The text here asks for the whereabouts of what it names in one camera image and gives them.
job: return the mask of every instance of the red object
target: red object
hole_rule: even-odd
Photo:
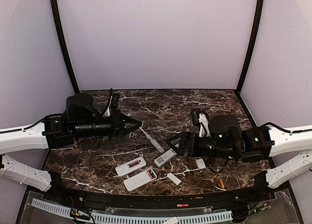
[[[177,207],[188,207],[189,204],[177,204],[176,206],[177,206]]]

